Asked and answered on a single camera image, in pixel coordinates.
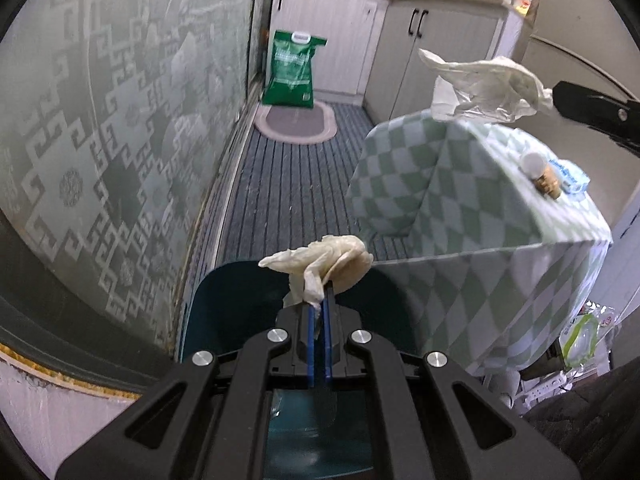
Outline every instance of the green bag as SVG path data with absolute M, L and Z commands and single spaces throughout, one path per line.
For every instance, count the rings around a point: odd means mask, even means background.
M 326 45 L 323 38 L 306 32 L 276 30 L 271 55 L 271 78 L 262 103 L 265 105 L 314 107 L 311 58 L 316 47 Z

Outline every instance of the floor mat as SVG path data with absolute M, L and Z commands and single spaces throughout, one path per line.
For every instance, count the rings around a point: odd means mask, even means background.
M 334 110 L 320 101 L 313 108 L 259 105 L 255 127 L 278 142 L 318 144 L 337 133 Z
M 319 240 L 359 232 L 344 195 L 373 125 L 361 107 L 331 104 L 336 136 L 321 144 L 285 144 L 255 128 L 226 213 L 217 265 L 259 260 Z M 377 237 L 377 260 L 406 258 L 401 239 Z

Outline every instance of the green checkered cloth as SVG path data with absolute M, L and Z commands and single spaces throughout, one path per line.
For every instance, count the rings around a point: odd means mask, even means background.
M 347 193 L 363 233 L 404 237 L 377 262 L 405 294 L 422 352 L 481 375 L 522 369 L 587 298 L 611 243 L 593 201 L 537 192 L 522 153 L 557 158 L 522 130 L 438 123 L 425 110 L 367 136 Z

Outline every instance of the plastic bag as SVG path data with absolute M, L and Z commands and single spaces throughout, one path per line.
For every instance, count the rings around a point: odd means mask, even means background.
M 600 305 L 590 300 L 584 302 L 580 309 L 580 314 L 591 314 L 598 320 L 598 343 L 618 324 L 618 318 L 620 317 L 615 309 L 610 306 Z
M 431 103 L 431 115 L 437 121 L 464 118 L 513 123 L 537 111 L 555 111 L 552 90 L 507 57 L 447 63 L 428 50 L 419 53 L 438 74 Z
M 579 367 L 593 357 L 598 342 L 598 319 L 593 314 L 578 314 L 559 336 L 564 362 Z
M 326 44 L 306 32 L 277 30 L 273 38 L 271 77 L 262 103 L 266 105 L 314 107 L 311 58 L 316 47 Z
M 587 191 L 591 179 L 577 164 L 570 160 L 555 159 L 550 160 L 549 164 L 558 176 L 562 191 L 569 195 L 582 194 Z

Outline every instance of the crumpled tissue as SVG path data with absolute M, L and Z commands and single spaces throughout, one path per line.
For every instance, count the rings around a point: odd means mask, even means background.
M 287 249 L 260 260 L 260 267 L 269 267 L 289 274 L 289 293 L 283 306 L 306 301 L 320 314 L 324 286 L 333 282 L 339 294 L 358 283 L 371 268 L 373 255 L 357 236 L 326 235 L 307 247 Z
M 438 75 L 431 103 L 436 121 L 513 123 L 539 111 L 557 116 L 552 89 L 507 57 L 448 63 L 429 50 L 420 49 L 419 55 Z

